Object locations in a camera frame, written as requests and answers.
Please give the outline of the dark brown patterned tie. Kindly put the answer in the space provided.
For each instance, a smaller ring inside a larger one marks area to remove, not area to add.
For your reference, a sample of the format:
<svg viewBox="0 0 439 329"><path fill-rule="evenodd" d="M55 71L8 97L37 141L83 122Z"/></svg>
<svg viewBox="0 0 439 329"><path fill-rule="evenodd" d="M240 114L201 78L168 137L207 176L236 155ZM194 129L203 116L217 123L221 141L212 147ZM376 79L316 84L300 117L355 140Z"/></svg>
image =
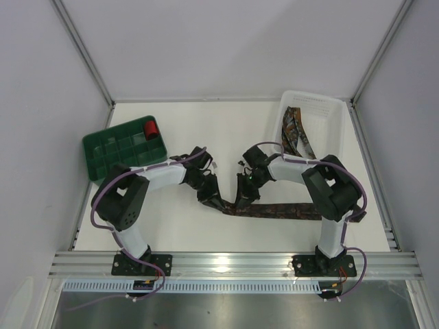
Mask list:
<svg viewBox="0 0 439 329"><path fill-rule="evenodd" d="M230 202L225 203L222 211L225 215L236 217L252 217L265 219L294 219L320 221L322 215L311 203L292 204L251 204L245 208L237 208Z"/></svg>

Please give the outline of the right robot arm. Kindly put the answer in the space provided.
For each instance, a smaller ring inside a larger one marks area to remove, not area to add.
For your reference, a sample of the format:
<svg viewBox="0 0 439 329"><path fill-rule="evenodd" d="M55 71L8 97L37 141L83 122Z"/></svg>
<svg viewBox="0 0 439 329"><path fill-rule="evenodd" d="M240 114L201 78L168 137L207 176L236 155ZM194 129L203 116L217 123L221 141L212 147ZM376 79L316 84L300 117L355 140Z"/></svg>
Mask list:
<svg viewBox="0 0 439 329"><path fill-rule="evenodd" d="M366 214L368 200L363 186L334 155L321 160L293 159L282 153L268 156L259 146L254 145L243 154L250 172L237 176L235 207L241 210L251 206L260 198L259 189L269 181L305 185L314 207L322 216L314 267L322 274L330 273L346 256L347 223L360 221Z"/></svg>

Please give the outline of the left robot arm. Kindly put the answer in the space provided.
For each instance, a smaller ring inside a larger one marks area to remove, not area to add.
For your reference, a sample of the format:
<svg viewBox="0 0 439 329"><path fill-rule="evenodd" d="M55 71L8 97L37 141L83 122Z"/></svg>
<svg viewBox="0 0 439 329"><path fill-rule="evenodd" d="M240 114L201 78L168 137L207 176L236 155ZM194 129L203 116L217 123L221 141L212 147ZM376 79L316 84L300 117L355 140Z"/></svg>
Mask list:
<svg viewBox="0 0 439 329"><path fill-rule="evenodd" d="M132 262L150 264L151 248L137 224L147 192L186 184L196 191L198 202L223 211L226 206L217 176L210 170L212 161L205 147L194 147L190 154L146 167L116 164L92 198L92 226L109 231Z"/></svg>

